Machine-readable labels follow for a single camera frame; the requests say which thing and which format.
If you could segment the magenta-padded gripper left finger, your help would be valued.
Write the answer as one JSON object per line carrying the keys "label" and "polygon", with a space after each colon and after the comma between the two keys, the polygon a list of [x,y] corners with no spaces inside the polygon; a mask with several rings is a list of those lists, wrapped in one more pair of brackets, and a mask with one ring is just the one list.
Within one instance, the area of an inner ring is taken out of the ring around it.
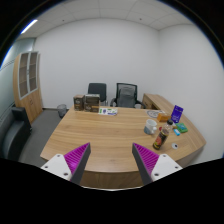
{"label": "magenta-padded gripper left finger", "polygon": [[42,169],[79,185],[90,153],[90,144],[86,143],[65,155],[56,154]]}

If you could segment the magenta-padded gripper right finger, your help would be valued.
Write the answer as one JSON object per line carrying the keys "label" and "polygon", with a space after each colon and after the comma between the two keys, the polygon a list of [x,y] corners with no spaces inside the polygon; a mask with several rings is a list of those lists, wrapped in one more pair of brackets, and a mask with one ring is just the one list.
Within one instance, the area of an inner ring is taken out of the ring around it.
{"label": "magenta-padded gripper right finger", "polygon": [[182,169],[182,167],[167,154],[158,155],[137,143],[132,145],[132,154],[144,185]]}

